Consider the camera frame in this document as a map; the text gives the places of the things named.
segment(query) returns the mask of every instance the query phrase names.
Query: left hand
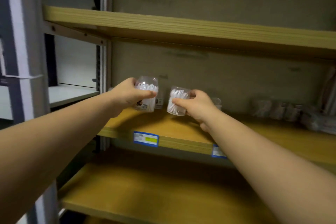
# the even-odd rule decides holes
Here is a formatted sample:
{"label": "left hand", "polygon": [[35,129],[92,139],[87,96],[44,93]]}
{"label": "left hand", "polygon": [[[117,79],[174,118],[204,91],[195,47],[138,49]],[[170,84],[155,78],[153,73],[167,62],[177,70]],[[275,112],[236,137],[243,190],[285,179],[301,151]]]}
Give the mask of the left hand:
{"label": "left hand", "polygon": [[107,92],[114,99],[114,117],[118,116],[125,108],[135,105],[138,101],[156,96],[154,91],[136,89],[136,82],[135,78],[128,78],[115,86],[113,90]]}

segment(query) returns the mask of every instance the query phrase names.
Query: cotton swab container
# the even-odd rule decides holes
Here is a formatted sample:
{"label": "cotton swab container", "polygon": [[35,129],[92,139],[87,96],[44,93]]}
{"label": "cotton swab container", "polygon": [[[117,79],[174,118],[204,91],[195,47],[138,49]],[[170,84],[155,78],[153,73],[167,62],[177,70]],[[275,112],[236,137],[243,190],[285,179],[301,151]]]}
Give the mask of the cotton swab container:
{"label": "cotton swab container", "polygon": [[176,86],[172,86],[170,90],[167,112],[173,115],[177,115],[177,116],[184,116],[186,114],[186,110],[180,106],[175,105],[172,102],[173,98],[189,99],[190,90],[176,87]]}
{"label": "cotton swab container", "polygon": [[[155,77],[141,76],[135,83],[135,88],[139,90],[151,90],[159,92],[159,82]],[[155,109],[155,98],[143,99],[137,102],[134,107],[136,110],[153,112]]]}

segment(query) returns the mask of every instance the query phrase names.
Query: metal shelf frame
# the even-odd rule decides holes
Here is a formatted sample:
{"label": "metal shelf frame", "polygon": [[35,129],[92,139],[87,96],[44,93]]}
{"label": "metal shelf frame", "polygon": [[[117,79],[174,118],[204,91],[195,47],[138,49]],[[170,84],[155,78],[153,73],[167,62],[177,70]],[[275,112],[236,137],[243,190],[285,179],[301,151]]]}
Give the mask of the metal shelf frame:
{"label": "metal shelf frame", "polygon": [[[111,86],[110,41],[43,21],[41,0],[0,0],[0,40],[2,75],[9,87],[14,123],[18,124],[50,112],[48,73],[43,33],[62,35],[100,46],[100,93]],[[101,0],[100,9],[112,11],[112,0]],[[101,138],[101,150],[110,144]],[[58,224],[57,187],[54,181],[38,198],[20,223]]]}

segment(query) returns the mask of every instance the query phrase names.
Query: barcode sticker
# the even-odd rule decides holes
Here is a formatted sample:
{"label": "barcode sticker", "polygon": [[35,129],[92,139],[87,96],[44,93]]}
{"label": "barcode sticker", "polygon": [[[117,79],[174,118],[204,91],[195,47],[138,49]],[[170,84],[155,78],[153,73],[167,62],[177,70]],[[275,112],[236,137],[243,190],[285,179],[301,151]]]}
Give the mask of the barcode sticker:
{"label": "barcode sticker", "polygon": [[159,146],[159,136],[156,134],[150,134],[145,132],[133,132],[134,143],[143,144],[152,147]]}
{"label": "barcode sticker", "polygon": [[211,157],[213,158],[227,158],[217,144],[213,145]]}

